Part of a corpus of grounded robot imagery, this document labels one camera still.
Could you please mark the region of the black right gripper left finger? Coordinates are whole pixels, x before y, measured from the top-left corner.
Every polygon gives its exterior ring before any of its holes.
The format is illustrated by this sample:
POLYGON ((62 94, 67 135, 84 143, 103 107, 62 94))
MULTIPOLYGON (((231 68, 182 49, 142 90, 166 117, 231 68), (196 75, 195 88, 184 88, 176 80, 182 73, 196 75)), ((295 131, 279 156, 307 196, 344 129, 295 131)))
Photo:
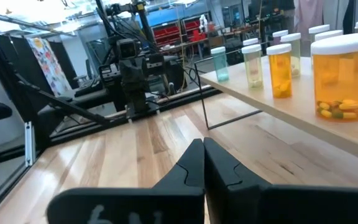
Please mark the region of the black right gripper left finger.
POLYGON ((75 188, 47 206, 49 223, 203 223, 204 144, 194 139, 151 188, 75 188))

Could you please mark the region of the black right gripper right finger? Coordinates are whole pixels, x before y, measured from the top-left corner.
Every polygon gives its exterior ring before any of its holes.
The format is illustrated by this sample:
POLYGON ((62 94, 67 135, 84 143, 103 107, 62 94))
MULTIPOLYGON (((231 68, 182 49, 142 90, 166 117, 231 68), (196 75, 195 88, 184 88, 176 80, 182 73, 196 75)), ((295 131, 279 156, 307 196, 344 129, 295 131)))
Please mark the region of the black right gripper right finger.
POLYGON ((211 223, 358 223, 358 188, 271 184, 204 139, 211 223))

